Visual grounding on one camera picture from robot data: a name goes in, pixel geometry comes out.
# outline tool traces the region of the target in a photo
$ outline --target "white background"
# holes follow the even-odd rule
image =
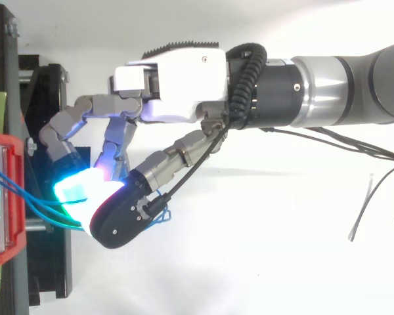
[[[225,50],[256,41],[270,58],[394,43],[394,1],[4,2],[20,20],[20,52],[69,71],[69,104],[105,93],[117,66],[169,41],[220,41]],[[96,159],[104,128],[91,121],[75,144],[92,146]],[[132,166],[196,128],[140,126],[127,150]],[[394,150],[394,125],[333,130]],[[292,136],[231,131],[170,202],[170,222],[117,250],[74,232],[72,294],[42,294],[31,312],[394,314],[394,174],[347,241],[370,173],[377,182],[392,166]]]

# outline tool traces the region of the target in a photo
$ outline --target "robotic hand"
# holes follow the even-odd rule
[[[215,43],[171,44],[117,68],[111,82],[111,94],[80,97],[40,132],[64,178],[85,169],[70,137],[88,117],[110,118],[95,168],[122,187],[83,224],[107,248],[142,232],[195,169],[220,150],[229,129],[394,122],[394,46],[360,57],[267,60],[258,44],[227,53]],[[199,120],[201,130],[129,171],[125,149],[137,123]],[[193,168],[170,192],[147,201],[184,167]]]

